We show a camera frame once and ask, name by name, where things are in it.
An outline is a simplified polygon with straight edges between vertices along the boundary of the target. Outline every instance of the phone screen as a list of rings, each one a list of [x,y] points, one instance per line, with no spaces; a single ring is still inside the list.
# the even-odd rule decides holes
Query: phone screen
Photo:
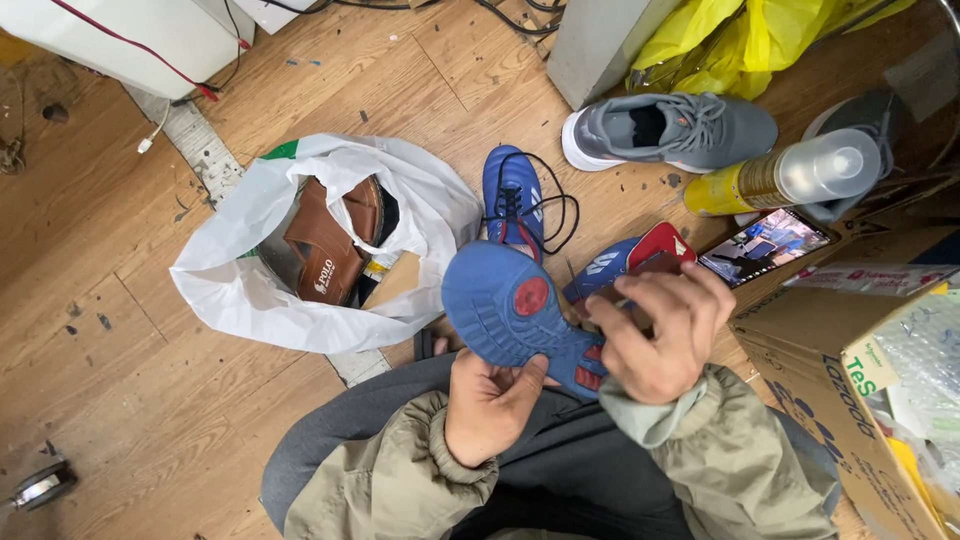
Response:
[[[779,209],[701,254],[698,261],[736,287],[829,243],[825,233],[797,213]]]

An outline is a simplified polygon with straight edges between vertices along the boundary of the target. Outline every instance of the jacket sleeve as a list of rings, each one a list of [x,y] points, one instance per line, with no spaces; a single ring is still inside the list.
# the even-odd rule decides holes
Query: jacket sleeve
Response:
[[[373,438],[348,441],[321,463],[287,511],[287,540],[440,539],[483,505],[491,459],[462,467],[444,441],[447,396],[430,392]]]
[[[672,480],[697,540],[819,540],[835,481],[798,456],[780,421],[728,368],[708,365],[670,405],[641,405],[608,379],[600,403]]]

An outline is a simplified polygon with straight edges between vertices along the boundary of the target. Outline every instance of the red wire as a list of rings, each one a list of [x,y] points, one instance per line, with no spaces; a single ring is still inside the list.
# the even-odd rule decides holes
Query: red wire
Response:
[[[116,32],[113,32],[111,29],[107,28],[106,26],[104,26],[104,25],[100,24],[99,22],[91,19],[90,17],[86,16],[85,14],[83,14],[83,13],[81,13],[81,12],[78,12],[78,11],[75,10],[72,6],[70,6],[69,4],[67,4],[66,2],[63,2],[63,0],[50,0],[50,1],[53,2],[54,4],[57,4],[57,5],[60,6],[61,8],[64,8],[65,10],[73,13],[74,16],[76,16],[77,18],[81,19],[81,21],[85,22],[86,24],[89,24],[89,25],[92,26],[93,28],[96,28],[96,29],[99,30],[100,32],[103,32],[104,34],[106,34],[106,35],[108,35],[108,36],[110,36],[110,37],[115,37],[115,38],[117,38],[117,39],[120,39],[121,41],[123,41],[123,42],[125,42],[125,43],[129,43],[130,45],[133,45],[134,47],[137,47],[137,48],[139,48],[139,49],[142,49],[142,50],[150,53],[151,55],[153,55],[154,57],[156,57],[158,60],[160,60],[160,61],[162,61],[163,63],[165,63],[165,64],[167,65],[167,67],[169,67],[170,69],[173,69],[175,73],[177,73],[178,75],[180,75],[181,77],[183,77],[183,79],[184,79],[187,83],[190,83],[191,85],[193,85],[197,90],[200,91],[201,94],[203,94],[204,96],[206,96],[207,98],[209,98],[209,99],[212,100],[212,101],[220,101],[220,100],[217,98],[216,94],[214,94],[213,92],[211,92],[211,91],[209,90],[209,88],[206,88],[205,86],[200,85],[199,83],[194,82],[193,80],[191,80],[191,79],[190,79],[189,77],[187,77],[186,75],[183,75],[183,73],[181,73],[179,69],[176,69],[176,67],[174,67],[170,62],[168,62],[167,60],[165,60],[161,55],[157,54],[156,51],[154,51],[154,50],[151,49],[150,47],[144,45],[143,43],[137,43],[136,41],[133,41],[132,39],[127,39],[127,38],[125,38],[125,37],[123,37],[123,36],[120,36],[119,34],[117,34]]]

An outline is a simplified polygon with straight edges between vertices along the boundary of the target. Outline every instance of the gray sneaker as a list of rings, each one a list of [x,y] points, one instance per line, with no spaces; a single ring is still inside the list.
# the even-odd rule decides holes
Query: gray sneaker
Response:
[[[733,165],[770,151],[777,123],[749,101],[709,92],[639,94],[570,114],[564,156],[584,171],[626,161],[666,161],[691,173]]]
[[[844,128],[869,135],[880,149],[880,173],[876,178],[879,181],[894,170],[892,147],[907,121],[907,108],[903,100],[889,88],[878,88],[825,110],[807,126],[804,140]],[[846,199],[801,205],[801,209],[816,221],[830,224],[855,207],[869,191],[867,189]]]

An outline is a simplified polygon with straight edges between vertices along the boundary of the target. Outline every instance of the white plastic bag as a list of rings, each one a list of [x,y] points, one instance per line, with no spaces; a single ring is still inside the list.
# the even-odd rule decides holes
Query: white plastic bag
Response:
[[[356,236],[341,200],[370,174],[399,206],[396,230],[379,248]],[[277,288],[260,258],[239,258],[277,227],[305,175],[326,187],[330,213],[364,250],[419,255],[418,286],[370,310],[328,306]],[[443,313],[444,272],[457,248],[476,238],[481,214],[457,173],[419,146],[397,138],[311,135],[255,160],[193,233],[170,273],[214,330],[314,353],[365,351],[407,339]]]

